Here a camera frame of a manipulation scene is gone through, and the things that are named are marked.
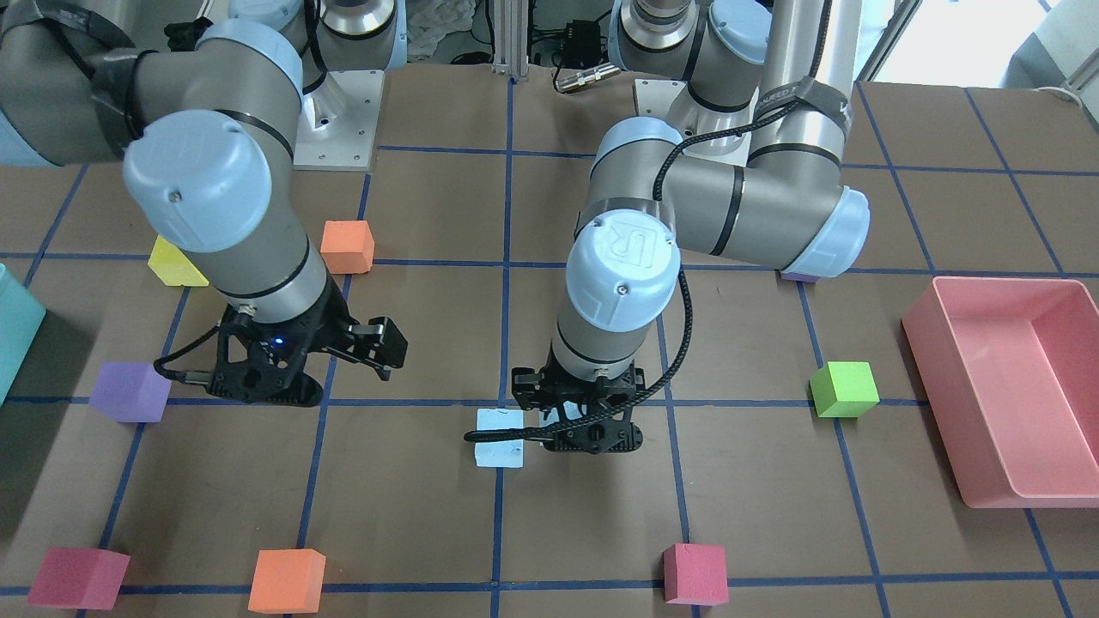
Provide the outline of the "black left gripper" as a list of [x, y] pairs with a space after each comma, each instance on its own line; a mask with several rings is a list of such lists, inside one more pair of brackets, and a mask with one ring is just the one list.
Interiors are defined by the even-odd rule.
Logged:
[[644, 435], [631, 420], [631, 408], [613, 417], [599, 413], [628, 402], [645, 387], [644, 372], [635, 364], [629, 364], [628, 371], [615, 379], [601, 376], [593, 382], [577, 379], [556, 360], [550, 360], [541, 371], [512, 368], [512, 395], [523, 410], [539, 410], [540, 427], [562, 420], [582, 422], [532, 438], [550, 452], [601, 454], [639, 450]]

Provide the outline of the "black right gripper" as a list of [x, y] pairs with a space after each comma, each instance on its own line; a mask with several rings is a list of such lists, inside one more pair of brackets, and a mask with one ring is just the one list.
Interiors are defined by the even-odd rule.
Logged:
[[322, 384], [307, 375], [311, 353], [371, 367], [382, 382], [404, 367], [408, 341], [388, 317], [358, 324], [345, 298], [328, 279], [318, 300], [302, 314], [263, 324], [227, 310], [217, 336], [217, 363], [206, 391], [236, 402], [317, 406]]

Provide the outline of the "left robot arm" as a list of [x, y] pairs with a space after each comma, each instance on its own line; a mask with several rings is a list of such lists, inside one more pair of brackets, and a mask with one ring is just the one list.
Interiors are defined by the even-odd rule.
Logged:
[[545, 367], [512, 371], [536, 427], [477, 430], [552, 452], [631, 452], [631, 420], [682, 366], [692, 305], [682, 251], [836, 277], [866, 241], [841, 184], [859, 1], [619, 1], [608, 52], [682, 79], [662, 118], [625, 118], [593, 158]]

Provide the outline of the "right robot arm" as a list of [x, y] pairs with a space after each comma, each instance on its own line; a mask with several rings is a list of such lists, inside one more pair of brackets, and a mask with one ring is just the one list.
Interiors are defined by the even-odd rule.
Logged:
[[312, 407], [307, 357], [326, 353], [388, 380], [404, 333], [354, 319], [289, 201], [302, 62], [275, 27], [217, 22], [191, 51], [134, 46], [125, 27], [77, 1], [3, 8], [3, 164], [122, 161], [149, 227], [227, 301], [207, 336], [209, 369], [165, 379], [236, 402]]

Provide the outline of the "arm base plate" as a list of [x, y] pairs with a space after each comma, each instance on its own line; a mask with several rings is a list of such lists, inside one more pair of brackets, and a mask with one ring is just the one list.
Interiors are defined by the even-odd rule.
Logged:
[[385, 82], [382, 70], [331, 71], [307, 93], [295, 169], [370, 172]]
[[[639, 115], [662, 118], [679, 130], [680, 136], [692, 137], [752, 122], [758, 93], [759, 89], [754, 88], [750, 101], [735, 111], [715, 111], [695, 101], [688, 82], [636, 79], [635, 108]], [[750, 155], [750, 136], [714, 137], [685, 148], [684, 155], [742, 166]]]

